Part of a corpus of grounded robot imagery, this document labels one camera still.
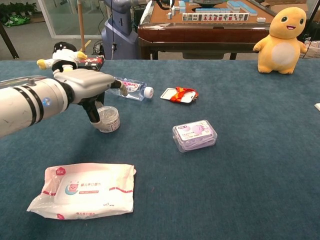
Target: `white robotic arm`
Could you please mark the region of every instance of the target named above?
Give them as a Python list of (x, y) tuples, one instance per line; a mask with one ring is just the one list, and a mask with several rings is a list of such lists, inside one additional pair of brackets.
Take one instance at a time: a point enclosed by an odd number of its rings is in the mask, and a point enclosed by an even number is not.
[(81, 105), (99, 129), (96, 103), (103, 106), (105, 91), (118, 88), (124, 96), (128, 94), (121, 81), (94, 70), (59, 72), (54, 78), (30, 76), (0, 82), (0, 138), (64, 112), (69, 104)]

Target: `small white packet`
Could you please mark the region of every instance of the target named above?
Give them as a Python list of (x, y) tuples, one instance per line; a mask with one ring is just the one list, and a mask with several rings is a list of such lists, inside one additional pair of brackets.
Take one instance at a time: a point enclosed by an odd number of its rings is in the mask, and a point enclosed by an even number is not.
[(27, 211), (58, 220), (131, 213), (136, 170), (129, 164), (79, 163), (45, 170), (41, 194)]

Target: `stuffed animal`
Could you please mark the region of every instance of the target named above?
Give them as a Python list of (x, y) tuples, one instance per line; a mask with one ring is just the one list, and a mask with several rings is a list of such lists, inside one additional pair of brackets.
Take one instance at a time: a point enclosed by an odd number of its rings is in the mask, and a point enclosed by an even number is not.
[(307, 47), (297, 40), (306, 25), (306, 13), (298, 7), (288, 7), (280, 11), (272, 20), (269, 35), (260, 40), (253, 48), (258, 53), (258, 71), (292, 74), (300, 53)]
[(81, 51), (77, 51), (74, 45), (60, 41), (54, 45), (51, 59), (39, 59), (36, 64), (43, 70), (51, 68), (53, 74), (56, 74), (77, 69), (78, 62), (87, 58), (88, 56)]

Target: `black and white toy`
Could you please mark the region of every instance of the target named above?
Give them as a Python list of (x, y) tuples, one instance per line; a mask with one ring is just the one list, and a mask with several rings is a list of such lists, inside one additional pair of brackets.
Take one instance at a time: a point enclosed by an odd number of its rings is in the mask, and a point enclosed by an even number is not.
[(78, 62), (87, 58), (88, 56), (77, 51), (74, 45), (60, 41), (54, 45), (51, 59), (39, 59), (36, 64), (43, 70), (51, 68), (53, 74), (56, 74), (77, 69)]

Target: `clear plastic box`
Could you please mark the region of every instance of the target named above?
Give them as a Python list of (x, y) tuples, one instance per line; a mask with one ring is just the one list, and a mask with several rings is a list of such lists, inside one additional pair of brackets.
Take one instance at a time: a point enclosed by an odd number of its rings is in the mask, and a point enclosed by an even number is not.
[(213, 146), (216, 144), (218, 137), (207, 120), (174, 126), (172, 135), (181, 153)]

